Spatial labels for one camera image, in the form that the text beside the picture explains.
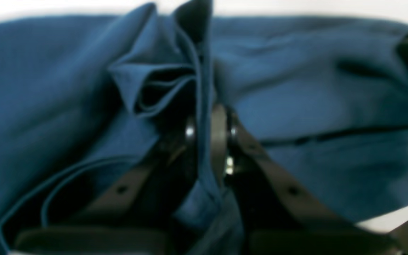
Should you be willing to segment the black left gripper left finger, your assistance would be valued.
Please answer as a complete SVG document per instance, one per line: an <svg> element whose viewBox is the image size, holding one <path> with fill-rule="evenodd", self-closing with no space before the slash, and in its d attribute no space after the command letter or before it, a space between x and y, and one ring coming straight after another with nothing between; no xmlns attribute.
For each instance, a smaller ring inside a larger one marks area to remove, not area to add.
<svg viewBox="0 0 408 255"><path fill-rule="evenodd" d="M173 212L196 178L195 118L165 133L81 210L18 234L13 255L176 255Z"/></svg>

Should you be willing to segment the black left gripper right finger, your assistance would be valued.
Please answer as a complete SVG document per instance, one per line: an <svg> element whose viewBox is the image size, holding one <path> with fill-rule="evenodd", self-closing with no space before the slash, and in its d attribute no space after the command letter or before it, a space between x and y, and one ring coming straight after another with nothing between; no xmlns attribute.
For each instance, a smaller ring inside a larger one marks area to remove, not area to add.
<svg viewBox="0 0 408 255"><path fill-rule="evenodd" d="M245 239L243 255L396 255L388 234L348 223L271 160L232 109L211 114L215 175L234 193Z"/></svg>

